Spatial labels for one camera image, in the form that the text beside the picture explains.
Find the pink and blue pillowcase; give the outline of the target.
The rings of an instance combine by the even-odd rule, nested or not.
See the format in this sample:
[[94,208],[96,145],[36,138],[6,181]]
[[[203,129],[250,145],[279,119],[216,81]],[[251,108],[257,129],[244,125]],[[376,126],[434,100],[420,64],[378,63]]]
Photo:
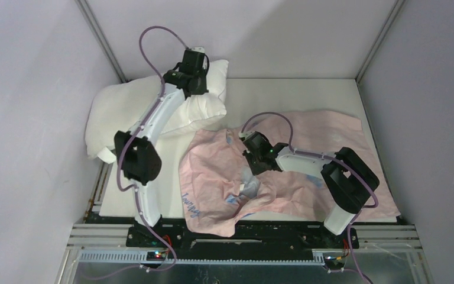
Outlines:
[[[381,165],[370,148],[361,120],[334,111],[287,112],[263,115],[250,129],[270,143],[291,143],[299,150],[336,152],[348,147],[380,180],[378,207],[365,209],[360,221],[399,216]],[[299,172],[267,171],[254,176],[243,156],[239,128],[198,131],[179,166],[184,218],[196,233],[230,237],[243,217],[264,212],[323,221],[334,205],[324,181]]]

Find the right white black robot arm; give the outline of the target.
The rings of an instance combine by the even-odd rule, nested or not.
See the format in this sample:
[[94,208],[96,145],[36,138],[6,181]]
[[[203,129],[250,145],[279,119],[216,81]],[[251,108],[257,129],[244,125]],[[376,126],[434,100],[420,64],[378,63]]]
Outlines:
[[272,145],[257,131],[240,133],[239,138],[253,175],[267,171],[299,172],[324,181],[335,203],[320,231],[321,242],[327,247],[336,247],[343,241],[343,232],[369,198],[374,200],[373,207],[379,204],[374,194],[379,178],[350,148],[343,147],[331,154],[296,150],[287,143]]

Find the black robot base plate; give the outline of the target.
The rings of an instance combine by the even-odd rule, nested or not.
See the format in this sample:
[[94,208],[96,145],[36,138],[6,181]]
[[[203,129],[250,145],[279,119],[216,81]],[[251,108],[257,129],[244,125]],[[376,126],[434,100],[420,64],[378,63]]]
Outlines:
[[185,219],[162,218],[153,232],[137,222],[128,229],[126,246],[174,249],[177,258],[218,257],[255,260],[303,260],[318,250],[359,248],[355,229],[333,235],[317,221],[240,221],[231,237],[194,233]]

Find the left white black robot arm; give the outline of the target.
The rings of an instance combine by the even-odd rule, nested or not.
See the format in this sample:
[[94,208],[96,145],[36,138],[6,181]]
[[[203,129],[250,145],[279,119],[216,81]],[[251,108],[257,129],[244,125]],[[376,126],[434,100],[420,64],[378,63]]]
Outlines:
[[160,134],[176,109],[192,95],[207,92],[206,75],[210,61],[203,47],[186,48],[183,58],[174,68],[159,74],[159,93],[139,120],[126,132],[114,136],[117,169],[117,185],[121,178],[129,180],[127,187],[134,195],[135,220],[146,225],[140,238],[148,246],[162,242],[163,230],[156,226],[161,218],[157,201],[157,184],[162,160],[156,144]]

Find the white pillow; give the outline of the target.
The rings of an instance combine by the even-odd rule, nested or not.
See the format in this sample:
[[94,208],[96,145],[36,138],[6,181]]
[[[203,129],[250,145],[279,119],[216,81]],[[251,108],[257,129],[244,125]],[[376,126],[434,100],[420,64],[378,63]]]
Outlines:
[[[229,62],[224,59],[210,63],[206,77],[208,92],[187,98],[171,116],[161,137],[196,132],[217,123],[227,114],[228,67]],[[157,75],[102,89],[93,99],[86,125],[87,157],[113,163],[114,135],[117,131],[129,130],[154,102],[160,89]]]

